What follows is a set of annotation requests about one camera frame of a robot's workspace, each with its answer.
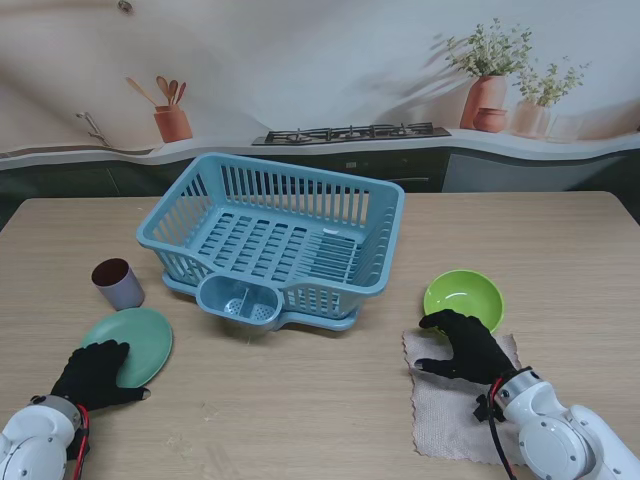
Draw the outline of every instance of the green plate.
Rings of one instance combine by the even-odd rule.
[[[111,339],[131,346],[116,383],[119,387],[136,388],[145,385],[165,364],[173,334],[161,313],[150,308],[128,308],[97,323],[85,335],[82,346]]]
[[[473,270],[452,270],[436,278],[424,295],[424,313],[450,308],[478,317],[493,333],[504,318],[504,300],[498,287]]]

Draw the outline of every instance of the wooden spoon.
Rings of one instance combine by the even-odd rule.
[[[162,90],[162,93],[164,93],[164,96],[167,97],[167,102],[171,101],[171,95],[169,94],[169,84],[167,83],[167,80],[164,77],[158,75],[156,77],[156,83],[160,87],[160,90]]]
[[[182,85],[180,85],[180,91],[178,92],[178,98],[175,101],[175,105],[177,105],[178,102],[182,99],[182,94],[184,93],[185,88],[187,88],[187,83],[182,82]]]
[[[171,95],[171,99],[169,100],[169,105],[173,105],[175,103],[174,100],[176,99],[177,91],[178,91],[178,81],[171,80],[171,83],[169,83],[169,94]]]
[[[151,103],[153,103],[156,107],[158,106],[158,104],[157,104],[156,102],[154,102],[154,101],[153,101],[153,99],[151,98],[151,96],[150,96],[147,92],[145,92],[145,91],[142,89],[142,87],[141,87],[140,85],[138,85],[138,84],[136,83],[136,81],[135,81],[133,78],[131,78],[131,77],[126,77],[126,79],[127,79],[127,83],[128,83],[129,85],[131,85],[131,86],[133,87],[133,89],[134,89],[136,92],[138,92],[140,95],[142,95],[143,97],[145,97],[147,100],[149,100]]]

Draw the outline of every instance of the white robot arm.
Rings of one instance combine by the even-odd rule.
[[[595,412],[558,402],[549,382],[532,370],[511,378],[495,402],[520,427],[520,451],[544,480],[636,480],[640,461]]]
[[[62,480],[78,409],[54,395],[34,397],[0,434],[0,480]]]

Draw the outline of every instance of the white wall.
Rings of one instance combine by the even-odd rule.
[[[377,121],[454,127],[470,81],[447,68],[444,40],[492,17],[530,26],[542,64],[593,62],[584,87],[554,107],[588,113],[584,138],[640,124],[636,0],[131,2],[131,17],[116,0],[2,3],[0,151],[86,143],[79,111],[114,145],[160,143],[152,105],[127,75],[158,100],[156,75],[186,81],[194,135]],[[518,100],[512,87],[507,106]]]

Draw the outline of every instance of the potted plant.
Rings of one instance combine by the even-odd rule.
[[[529,29],[520,26],[503,30],[500,20],[485,29],[478,24],[475,32],[462,40],[451,37],[447,41],[449,64],[472,77],[473,84],[464,106],[460,128],[473,129],[473,120],[480,108],[501,109],[507,92],[506,75],[522,70],[527,65]]]
[[[564,63],[569,57],[563,57]],[[569,67],[564,76],[558,64],[550,63],[547,75],[542,77],[531,65],[525,65],[518,73],[520,92],[524,99],[518,103],[511,125],[512,133],[527,138],[544,138],[551,119],[551,106],[574,88],[582,85],[584,71],[590,63]]]

